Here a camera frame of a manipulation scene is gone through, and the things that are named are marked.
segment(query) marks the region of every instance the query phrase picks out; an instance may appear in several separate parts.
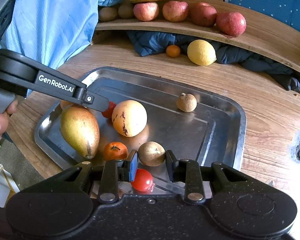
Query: dark blue cloth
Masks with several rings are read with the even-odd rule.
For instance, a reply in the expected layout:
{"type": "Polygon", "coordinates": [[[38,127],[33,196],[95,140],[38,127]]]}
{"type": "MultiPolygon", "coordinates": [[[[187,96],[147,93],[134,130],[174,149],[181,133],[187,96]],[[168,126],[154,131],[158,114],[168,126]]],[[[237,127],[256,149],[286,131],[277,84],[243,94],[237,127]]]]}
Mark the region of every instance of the dark blue cloth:
{"type": "Polygon", "coordinates": [[[239,63],[242,67],[271,75],[286,90],[300,91],[300,73],[268,57],[219,41],[189,35],[152,32],[127,31],[135,51],[142,57],[165,52],[169,45],[177,45],[187,54],[189,44],[194,40],[208,41],[216,51],[217,63],[239,63]]]}

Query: small orange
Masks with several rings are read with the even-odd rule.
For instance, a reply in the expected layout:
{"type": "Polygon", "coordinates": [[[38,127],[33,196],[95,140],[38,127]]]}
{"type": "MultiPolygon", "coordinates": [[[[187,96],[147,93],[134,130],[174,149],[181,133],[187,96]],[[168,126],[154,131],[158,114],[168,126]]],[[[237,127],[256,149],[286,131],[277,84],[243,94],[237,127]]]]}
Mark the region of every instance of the small orange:
{"type": "Polygon", "coordinates": [[[167,47],[166,53],[168,57],[172,57],[172,58],[179,57],[180,48],[177,45],[170,45],[167,47]]]}
{"type": "Polygon", "coordinates": [[[109,160],[126,160],[128,158],[128,149],[121,142],[111,142],[103,149],[103,159],[109,160]]]}

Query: tomato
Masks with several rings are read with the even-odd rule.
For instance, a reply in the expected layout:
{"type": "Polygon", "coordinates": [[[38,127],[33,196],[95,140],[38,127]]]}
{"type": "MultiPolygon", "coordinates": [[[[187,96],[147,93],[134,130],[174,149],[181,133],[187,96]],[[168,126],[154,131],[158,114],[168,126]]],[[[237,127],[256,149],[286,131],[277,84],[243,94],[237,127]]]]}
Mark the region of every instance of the tomato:
{"type": "Polygon", "coordinates": [[[131,186],[141,192],[146,192],[148,190],[152,191],[154,187],[153,177],[149,171],[137,169],[136,176],[134,181],[131,182],[131,186]]]}
{"type": "Polygon", "coordinates": [[[115,106],[116,106],[116,104],[114,102],[109,101],[108,109],[101,113],[103,115],[103,117],[111,118],[112,117],[112,112],[113,112],[113,109],[115,108],[115,106]]]}
{"type": "Polygon", "coordinates": [[[103,159],[109,160],[126,160],[128,158],[128,149],[121,142],[108,143],[103,149],[103,159]]]}

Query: wooden table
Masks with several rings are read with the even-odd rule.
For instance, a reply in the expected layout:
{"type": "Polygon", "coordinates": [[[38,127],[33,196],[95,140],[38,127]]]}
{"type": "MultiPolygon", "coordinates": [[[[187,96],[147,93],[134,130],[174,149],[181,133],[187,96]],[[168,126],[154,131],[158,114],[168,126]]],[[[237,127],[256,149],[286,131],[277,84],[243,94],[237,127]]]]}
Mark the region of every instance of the wooden table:
{"type": "MultiPolygon", "coordinates": [[[[292,233],[297,240],[300,239],[300,163],[292,158],[297,144],[293,139],[300,133],[300,94],[287,92],[270,77],[238,65],[200,67],[185,55],[177,59],[165,54],[139,57],[128,38],[119,35],[87,47],[59,70],[79,78],[99,66],[115,66],[178,80],[238,102],[247,117],[241,171],[283,190],[297,202],[298,217],[292,233]]],[[[33,134],[41,116],[55,101],[33,92],[11,117],[8,131],[17,147],[44,178],[60,172],[60,168],[35,144],[33,134]]]]}

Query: yellow and white box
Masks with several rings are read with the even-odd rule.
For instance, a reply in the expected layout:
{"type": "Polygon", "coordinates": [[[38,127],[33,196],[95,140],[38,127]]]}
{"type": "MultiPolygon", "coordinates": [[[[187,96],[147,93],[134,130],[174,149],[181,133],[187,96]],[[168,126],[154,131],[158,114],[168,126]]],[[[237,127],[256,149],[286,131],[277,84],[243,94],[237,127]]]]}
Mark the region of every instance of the yellow and white box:
{"type": "Polygon", "coordinates": [[[0,164],[0,207],[5,207],[8,200],[19,192],[19,188],[11,174],[0,164]]]}

